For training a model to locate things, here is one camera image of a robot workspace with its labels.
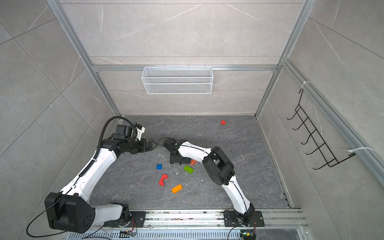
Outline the green rectangular block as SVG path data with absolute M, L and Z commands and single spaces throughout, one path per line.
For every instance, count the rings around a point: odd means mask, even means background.
M 194 169 L 191 168 L 190 166 L 184 166 L 184 171 L 186 171 L 187 173 L 192 174 L 194 172 Z

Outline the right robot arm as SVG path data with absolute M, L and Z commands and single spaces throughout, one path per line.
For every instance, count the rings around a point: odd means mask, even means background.
M 173 161 L 191 159 L 202 163 L 210 179 L 221 186 L 229 196 L 238 222 L 243 225 L 252 222 L 255 208 L 238 184 L 234 164 L 221 148 L 203 148 L 187 140 L 177 141 L 172 138 L 164 141 L 164 147 L 170 152 L 170 159 Z

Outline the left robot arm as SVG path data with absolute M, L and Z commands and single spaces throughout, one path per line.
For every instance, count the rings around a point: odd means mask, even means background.
M 153 139 L 113 140 L 104 139 L 96 155 L 79 174 L 58 193 L 50 193 L 45 199 L 49 227 L 74 233 L 85 233 L 97 225 L 115 224 L 127 226 L 131 214 L 127 204 L 110 203 L 92 207 L 90 195 L 109 166 L 123 153 L 150 152 L 158 147 Z

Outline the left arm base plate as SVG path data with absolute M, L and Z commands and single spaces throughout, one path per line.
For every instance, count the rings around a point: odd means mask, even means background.
M 142 228 L 146 219 L 146 212 L 144 211 L 133 211 L 124 218 L 121 217 L 115 221 L 107 221 L 104 223 L 104 227 L 111 228 Z

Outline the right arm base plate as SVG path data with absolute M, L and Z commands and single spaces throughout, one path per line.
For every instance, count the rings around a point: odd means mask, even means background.
M 235 227 L 237 225 L 244 227 L 264 227 L 264 217 L 261 211 L 253 211 L 251 215 L 240 215 L 236 211 L 223 211 L 224 223 L 226 227 Z

